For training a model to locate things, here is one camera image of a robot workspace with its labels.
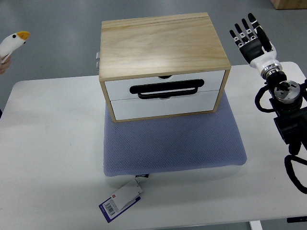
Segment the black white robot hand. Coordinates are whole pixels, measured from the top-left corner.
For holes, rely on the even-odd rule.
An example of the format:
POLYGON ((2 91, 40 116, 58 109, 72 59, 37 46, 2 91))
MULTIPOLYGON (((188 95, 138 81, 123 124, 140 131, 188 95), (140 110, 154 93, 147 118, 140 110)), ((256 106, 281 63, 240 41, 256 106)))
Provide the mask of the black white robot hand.
POLYGON ((280 62, 276 59, 277 51, 267 37, 262 26, 252 13, 248 19, 242 19, 243 29, 235 24, 236 31, 230 30, 236 46, 245 61, 264 79, 269 75, 283 70, 280 62))

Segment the person's hand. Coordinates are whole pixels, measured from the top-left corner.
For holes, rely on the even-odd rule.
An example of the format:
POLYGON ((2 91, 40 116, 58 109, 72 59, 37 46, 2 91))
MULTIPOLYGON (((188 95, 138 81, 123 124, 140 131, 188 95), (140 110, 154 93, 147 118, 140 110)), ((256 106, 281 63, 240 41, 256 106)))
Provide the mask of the person's hand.
POLYGON ((11 60, 11 56, 6 56, 4 57, 1 62, 0 62, 0 75, 3 75, 7 69, 10 67, 12 60, 11 60))

